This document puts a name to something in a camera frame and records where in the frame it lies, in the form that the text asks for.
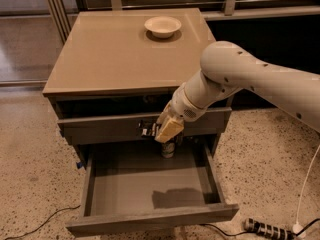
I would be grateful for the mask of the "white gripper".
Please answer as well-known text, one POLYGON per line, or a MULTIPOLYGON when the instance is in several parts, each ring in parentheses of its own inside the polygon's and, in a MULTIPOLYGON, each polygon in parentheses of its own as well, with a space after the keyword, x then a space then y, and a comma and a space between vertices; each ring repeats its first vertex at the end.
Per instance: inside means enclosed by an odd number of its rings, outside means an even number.
POLYGON ((195 122, 205 113, 206 108, 196 107, 187 98, 185 83, 183 83, 175 90, 171 101, 167 103, 156 121, 159 129, 155 140, 159 143, 168 142, 183 131, 184 121, 195 122))

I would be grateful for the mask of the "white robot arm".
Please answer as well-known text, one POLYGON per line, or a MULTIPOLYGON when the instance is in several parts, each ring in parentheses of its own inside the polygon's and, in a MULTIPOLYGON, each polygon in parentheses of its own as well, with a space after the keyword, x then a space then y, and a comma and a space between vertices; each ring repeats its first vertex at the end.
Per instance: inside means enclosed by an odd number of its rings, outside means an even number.
POLYGON ((204 49, 200 70, 174 92, 157 119, 155 140, 168 142, 210 105, 242 89, 320 131, 320 75, 267 63, 234 43, 218 41, 204 49))

